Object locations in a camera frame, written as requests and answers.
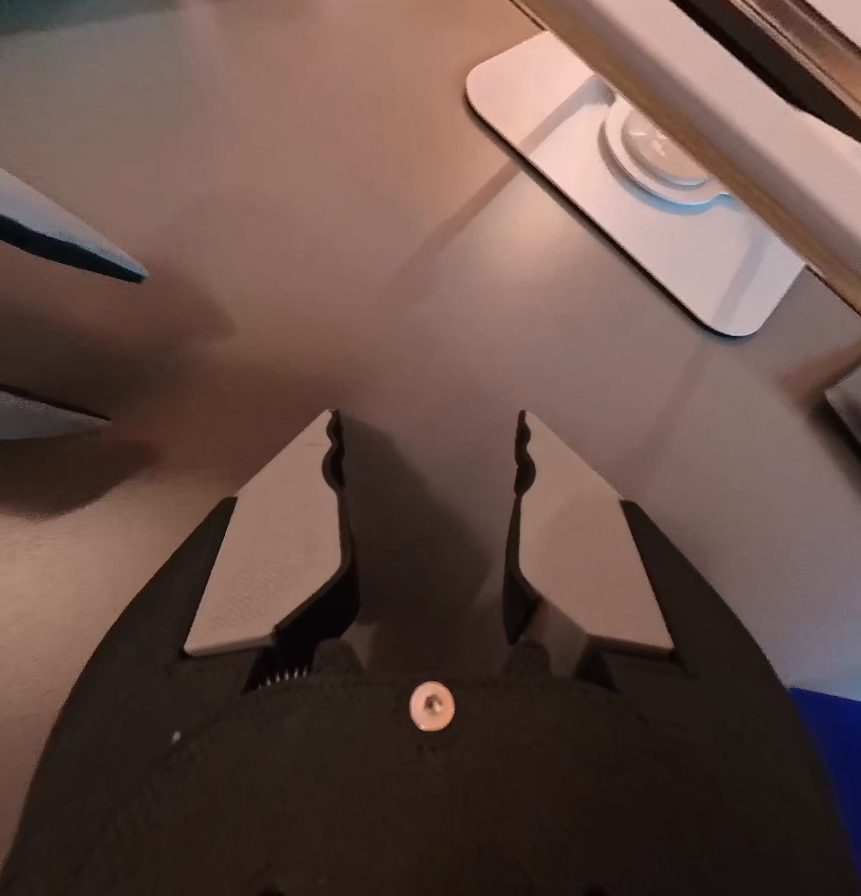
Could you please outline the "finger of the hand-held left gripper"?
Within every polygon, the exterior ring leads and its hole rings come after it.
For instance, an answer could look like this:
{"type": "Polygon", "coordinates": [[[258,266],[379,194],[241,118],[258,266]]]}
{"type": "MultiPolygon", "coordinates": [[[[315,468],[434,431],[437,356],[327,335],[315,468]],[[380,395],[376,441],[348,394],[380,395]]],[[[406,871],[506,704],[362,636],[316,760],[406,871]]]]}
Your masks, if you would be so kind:
{"type": "Polygon", "coordinates": [[[69,437],[110,425],[109,417],[94,410],[0,385],[0,442],[69,437]]]}
{"type": "Polygon", "coordinates": [[[130,283],[147,269],[65,208],[0,168],[0,241],[47,261],[130,283]]]}

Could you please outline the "blue plastic bin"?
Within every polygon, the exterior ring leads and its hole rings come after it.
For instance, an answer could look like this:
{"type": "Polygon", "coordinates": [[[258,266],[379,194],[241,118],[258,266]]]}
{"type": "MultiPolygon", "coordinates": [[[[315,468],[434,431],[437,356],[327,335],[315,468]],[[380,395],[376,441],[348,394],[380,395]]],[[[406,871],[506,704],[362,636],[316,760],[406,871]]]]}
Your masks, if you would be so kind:
{"type": "Polygon", "coordinates": [[[861,701],[800,688],[790,693],[827,769],[861,876],[861,701]]]}

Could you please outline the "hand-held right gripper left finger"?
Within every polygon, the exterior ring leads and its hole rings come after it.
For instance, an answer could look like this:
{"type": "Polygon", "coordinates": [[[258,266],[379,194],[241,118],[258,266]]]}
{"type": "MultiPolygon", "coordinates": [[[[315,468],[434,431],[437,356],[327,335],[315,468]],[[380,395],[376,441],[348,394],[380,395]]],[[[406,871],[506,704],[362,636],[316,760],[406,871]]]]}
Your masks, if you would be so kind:
{"type": "Polygon", "coordinates": [[[184,651],[304,655],[359,607],[339,411],[326,409],[235,494],[184,651]]]}

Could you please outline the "silver metal bar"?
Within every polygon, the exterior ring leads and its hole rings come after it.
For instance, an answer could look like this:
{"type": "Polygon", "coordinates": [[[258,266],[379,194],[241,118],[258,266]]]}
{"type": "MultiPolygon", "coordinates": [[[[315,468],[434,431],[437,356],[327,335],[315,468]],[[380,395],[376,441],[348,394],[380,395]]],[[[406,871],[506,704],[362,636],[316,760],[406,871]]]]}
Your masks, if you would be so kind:
{"type": "Polygon", "coordinates": [[[861,457],[861,364],[830,385],[826,402],[861,457]]]}

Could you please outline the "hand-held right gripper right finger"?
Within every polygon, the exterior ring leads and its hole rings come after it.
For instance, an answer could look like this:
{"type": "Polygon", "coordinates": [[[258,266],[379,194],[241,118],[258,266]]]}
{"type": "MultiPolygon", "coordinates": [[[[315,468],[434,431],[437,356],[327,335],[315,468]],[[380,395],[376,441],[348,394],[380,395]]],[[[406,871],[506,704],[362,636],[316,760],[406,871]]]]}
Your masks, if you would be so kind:
{"type": "Polygon", "coordinates": [[[674,642],[618,491],[528,410],[514,437],[502,617],[509,647],[541,645],[550,668],[606,653],[666,661],[674,642]]]}

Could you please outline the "instruction sheet on wooden stand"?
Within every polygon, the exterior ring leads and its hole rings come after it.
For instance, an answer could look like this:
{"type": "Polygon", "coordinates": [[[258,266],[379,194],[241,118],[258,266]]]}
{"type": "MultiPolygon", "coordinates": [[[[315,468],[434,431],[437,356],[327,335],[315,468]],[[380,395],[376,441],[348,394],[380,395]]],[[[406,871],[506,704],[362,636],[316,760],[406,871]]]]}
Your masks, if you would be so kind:
{"type": "Polygon", "coordinates": [[[861,318],[861,161],[671,2],[514,2],[660,125],[861,318]]]}

